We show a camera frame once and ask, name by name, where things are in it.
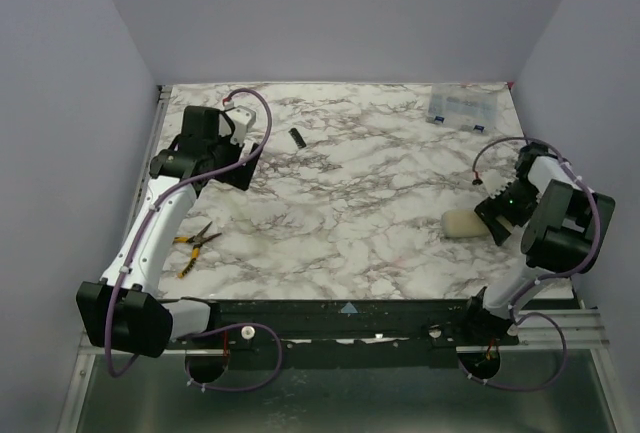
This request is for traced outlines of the cream umbrella case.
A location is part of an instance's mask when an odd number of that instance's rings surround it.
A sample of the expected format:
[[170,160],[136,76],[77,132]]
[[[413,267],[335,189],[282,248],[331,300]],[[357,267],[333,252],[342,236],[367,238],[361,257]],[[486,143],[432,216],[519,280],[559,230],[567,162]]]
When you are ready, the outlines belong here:
[[489,230],[480,217],[469,209],[448,210],[441,216],[443,235],[450,239],[486,237]]

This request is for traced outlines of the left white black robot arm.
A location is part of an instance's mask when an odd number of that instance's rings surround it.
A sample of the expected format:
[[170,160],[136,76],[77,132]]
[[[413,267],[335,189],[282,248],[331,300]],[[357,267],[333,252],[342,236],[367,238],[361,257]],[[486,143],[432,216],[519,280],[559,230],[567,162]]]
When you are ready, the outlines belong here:
[[185,108],[180,133],[150,163],[142,207],[116,258],[76,302],[92,345],[158,357],[169,342],[203,332],[211,308],[200,300],[158,299],[163,265],[180,224],[207,184],[205,174],[247,190],[257,161],[240,159],[255,111]]

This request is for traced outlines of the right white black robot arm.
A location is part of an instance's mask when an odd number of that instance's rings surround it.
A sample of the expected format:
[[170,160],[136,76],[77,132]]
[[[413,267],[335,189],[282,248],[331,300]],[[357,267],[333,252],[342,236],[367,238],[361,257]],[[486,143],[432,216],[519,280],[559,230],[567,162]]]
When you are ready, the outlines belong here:
[[467,302],[461,329],[474,340],[502,339],[542,289],[588,272],[615,210],[614,199],[588,187],[557,148],[522,141],[514,180],[493,186],[487,174],[474,174],[474,184],[488,192],[474,213],[495,244],[503,245],[514,227],[524,230],[519,265]]

